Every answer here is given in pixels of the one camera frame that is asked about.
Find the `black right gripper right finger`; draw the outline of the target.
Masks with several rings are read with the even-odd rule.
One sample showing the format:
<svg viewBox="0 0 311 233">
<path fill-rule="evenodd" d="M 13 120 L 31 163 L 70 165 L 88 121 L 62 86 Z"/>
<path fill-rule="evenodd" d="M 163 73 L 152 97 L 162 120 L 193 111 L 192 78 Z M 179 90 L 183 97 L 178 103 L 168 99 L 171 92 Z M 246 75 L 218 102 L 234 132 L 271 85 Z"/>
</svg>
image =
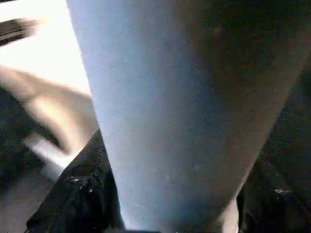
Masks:
<svg viewBox="0 0 311 233">
<path fill-rule="evenodd" d="M 265 148 L 238 196 L 241 233 L 311 231 L 311 151 Z"/>
</svg>

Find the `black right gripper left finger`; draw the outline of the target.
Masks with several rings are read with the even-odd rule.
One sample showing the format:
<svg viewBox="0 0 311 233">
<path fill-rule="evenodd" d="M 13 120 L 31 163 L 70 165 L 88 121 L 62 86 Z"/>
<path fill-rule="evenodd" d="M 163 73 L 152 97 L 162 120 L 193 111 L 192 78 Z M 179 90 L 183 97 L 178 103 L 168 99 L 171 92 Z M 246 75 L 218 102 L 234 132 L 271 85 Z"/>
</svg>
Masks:
<svg viewBox="0 0 311 233">
<path fill-rule="evenodd" d="M 65 168 L 26 226 L 28 233 L 104 233 L 125 228 L 99 130 Z"/>
</svg>

